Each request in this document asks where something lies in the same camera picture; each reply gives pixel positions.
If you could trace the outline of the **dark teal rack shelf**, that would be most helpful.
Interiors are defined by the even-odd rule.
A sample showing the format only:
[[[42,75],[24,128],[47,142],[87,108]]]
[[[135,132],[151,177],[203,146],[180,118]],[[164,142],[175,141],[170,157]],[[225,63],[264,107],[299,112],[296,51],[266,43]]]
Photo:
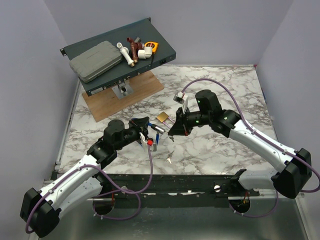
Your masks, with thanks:
[[[176,51],[145,18],[60,49],[88,96],[105,89],[130,92],[125,82],[176,58]]]

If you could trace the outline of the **grey plastic tool case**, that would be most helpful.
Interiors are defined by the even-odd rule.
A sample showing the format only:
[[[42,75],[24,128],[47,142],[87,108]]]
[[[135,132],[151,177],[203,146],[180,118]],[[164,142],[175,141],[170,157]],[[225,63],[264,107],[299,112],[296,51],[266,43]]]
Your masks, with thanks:
[[[84,83],[93,81],[122,61],[123,55],[109,41],[103,41],[69,61],[69,66]]]

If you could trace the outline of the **yellow tape measure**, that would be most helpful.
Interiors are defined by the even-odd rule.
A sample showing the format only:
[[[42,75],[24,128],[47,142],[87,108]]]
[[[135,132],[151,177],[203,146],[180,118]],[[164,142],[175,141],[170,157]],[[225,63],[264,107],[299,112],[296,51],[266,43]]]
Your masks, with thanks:
[[[155,54],[158,50],[159,43],[154,41],[148,41],[144,44],[144,46],[152,48],[152,53]]]

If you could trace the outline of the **aluminium extrusion rail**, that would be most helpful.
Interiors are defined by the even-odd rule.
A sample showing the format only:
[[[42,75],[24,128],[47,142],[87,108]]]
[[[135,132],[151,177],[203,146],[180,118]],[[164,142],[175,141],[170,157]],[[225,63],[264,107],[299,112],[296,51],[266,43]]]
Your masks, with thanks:
[[[280,195],[288,198],[288,199],[295,199],[295,198],[304,198],[305,194],[300,192],[291,192],[291,191],[277,191]]]

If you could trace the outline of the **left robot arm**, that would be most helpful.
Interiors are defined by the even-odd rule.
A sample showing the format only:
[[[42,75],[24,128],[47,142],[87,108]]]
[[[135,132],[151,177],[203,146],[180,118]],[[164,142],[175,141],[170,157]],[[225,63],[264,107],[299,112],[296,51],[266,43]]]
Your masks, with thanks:
[[[109,183],[120,191],[121,187],[104,168],[117,158],[119,150],[133,142],[142,144],[150,152],[149,125],[149,117],[131,119],[128,128],[119,119],[111,120],[102,137],[71,169],[39,190],[30,188],[23,196],[20,210],[25,232],[43,238],[72,207],[91,197],[107,197],[111,191]]]

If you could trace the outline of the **brass padlock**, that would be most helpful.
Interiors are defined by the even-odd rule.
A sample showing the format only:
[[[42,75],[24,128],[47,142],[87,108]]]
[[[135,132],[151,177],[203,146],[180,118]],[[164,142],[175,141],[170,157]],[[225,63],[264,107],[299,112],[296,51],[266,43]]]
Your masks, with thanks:
[[[171,123],[175,123],[175,121],[166,113],[166,112],[161,112],[156,119],[161,122],[162,124],[164,124],[166,127],[170,127],[168,123],[166,123],[167,120],[169,120]]]

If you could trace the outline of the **white pvc pipe fitting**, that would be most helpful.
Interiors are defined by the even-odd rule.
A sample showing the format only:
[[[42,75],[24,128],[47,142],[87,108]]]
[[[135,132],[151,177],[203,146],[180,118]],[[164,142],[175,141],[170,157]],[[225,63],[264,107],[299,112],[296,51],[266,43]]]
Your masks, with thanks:
[[[119,49],[120,53],[123,55],[123,57],[127,61],[127,64],[130,67],[134,67],[135,66],[135,62],[129,55],[129,49],[127,47],[124,47],[121,42],[118,42],[116,44],[116,47]]]

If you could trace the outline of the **wooden board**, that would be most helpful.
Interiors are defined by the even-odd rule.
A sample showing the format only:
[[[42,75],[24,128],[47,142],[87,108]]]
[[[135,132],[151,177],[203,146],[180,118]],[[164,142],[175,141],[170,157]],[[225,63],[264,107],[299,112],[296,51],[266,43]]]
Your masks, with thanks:
[[[82,94],[97,123],[164,89],[164,86],[151,71],[133,77],[126,82],[124,87],[127,90],[125,93],[120,93],[120,89],[116,85],[92,96],[88,96],[85,92]]]

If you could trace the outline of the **metal shelf stand bracket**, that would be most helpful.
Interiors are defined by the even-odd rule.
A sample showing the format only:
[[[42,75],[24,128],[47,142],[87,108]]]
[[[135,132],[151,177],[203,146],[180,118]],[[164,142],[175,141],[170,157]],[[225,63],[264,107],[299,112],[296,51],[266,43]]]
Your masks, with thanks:
[[[129,84],[120,83],[111,88],[118,99],[125,98],[126,96],[132,94],[134,90]]]

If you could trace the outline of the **blue cable lock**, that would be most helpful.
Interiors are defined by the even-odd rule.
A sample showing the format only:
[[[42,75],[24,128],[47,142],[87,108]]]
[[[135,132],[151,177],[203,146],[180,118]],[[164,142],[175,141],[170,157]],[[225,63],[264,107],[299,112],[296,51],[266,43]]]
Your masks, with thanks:
[[[148,124],[148,128],[151,128],[152,130],[154,130],[156,132],[156,136],[155,138],[152,138],[156,144],[159,144],[159,140],[160,140],[160,135],[163,135],[166,130],[163,127],[160,127],[159,125],[155,124],[155,123],[151,123],[150,122],[150,118],[149,118],[149,124]]]

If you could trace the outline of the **white pvc elbow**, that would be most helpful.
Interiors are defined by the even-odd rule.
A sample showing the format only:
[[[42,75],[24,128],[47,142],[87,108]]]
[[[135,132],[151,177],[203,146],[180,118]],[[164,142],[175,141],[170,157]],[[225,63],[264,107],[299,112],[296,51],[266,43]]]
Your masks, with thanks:
[[[144,49],[139,49],[137,56],[139,59],[148,59],[153,55],[152,47],[145,46]]]

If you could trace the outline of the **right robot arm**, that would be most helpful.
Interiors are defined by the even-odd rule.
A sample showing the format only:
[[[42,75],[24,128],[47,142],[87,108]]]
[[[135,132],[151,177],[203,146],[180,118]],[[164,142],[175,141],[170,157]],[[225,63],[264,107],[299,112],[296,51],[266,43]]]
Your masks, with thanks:
[[[188,109],[188,96],[178,92],[174,101],[182,106],[176,111],[176,119],[170,128],[169,136],[188,136],[194,127],[209,126],[215,133],[237,141],[272,167],[267,170],[240,170],[230,183],[230,191],[241,196],[247,190],[276,190],[281,195],[294,199],[312,176],[307,167],[311,164],[311,154],[304,148],[295,150],[268,137],[242,120],[233,110],[222,109],[217,95],[209,89],[195,95],[198,111]]]

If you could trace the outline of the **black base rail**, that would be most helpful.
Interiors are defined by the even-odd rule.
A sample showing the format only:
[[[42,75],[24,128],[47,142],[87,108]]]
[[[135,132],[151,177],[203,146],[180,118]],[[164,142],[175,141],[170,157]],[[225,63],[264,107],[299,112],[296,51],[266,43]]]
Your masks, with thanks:
[[[236,175],[161,175],[155,174],[110,174],[110,178],[120,187],[138,191],[147,189],[136,197],[133,194],[115,192],[115,187],[105,179],[104,196],[92,198],[92,204],[100,212],[106,208],[227,208],[229,199],[243,200],[255,197],[259,192],[244,189]]]

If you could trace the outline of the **brown pipe valve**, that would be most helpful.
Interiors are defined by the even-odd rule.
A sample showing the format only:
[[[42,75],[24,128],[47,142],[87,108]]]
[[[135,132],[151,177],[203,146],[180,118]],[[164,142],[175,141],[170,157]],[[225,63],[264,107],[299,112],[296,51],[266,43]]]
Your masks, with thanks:
[[[144,48],[143,44],[140,42],[135,42],[135,40],[132,39],[131,37],[128,37],[126,40],[127,40],[127,42],[130,43],[132,59],[133,59],[134,63],[137,63],[138,59],[139,59],[138,58],[138,50],[142,50]]]

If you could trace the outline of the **silver keys on table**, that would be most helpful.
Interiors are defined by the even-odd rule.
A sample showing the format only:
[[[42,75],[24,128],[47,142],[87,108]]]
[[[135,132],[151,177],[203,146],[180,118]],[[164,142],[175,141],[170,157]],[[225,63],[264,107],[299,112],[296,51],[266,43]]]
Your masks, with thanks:
[[[175,151],[173,150],[172,152],[170,152],[168,155],[167,155],[167,158],[166,158],[166,160],[170,163],[170,164],[172,164],[172,156],[173,156],[173,153],[174,153]]]

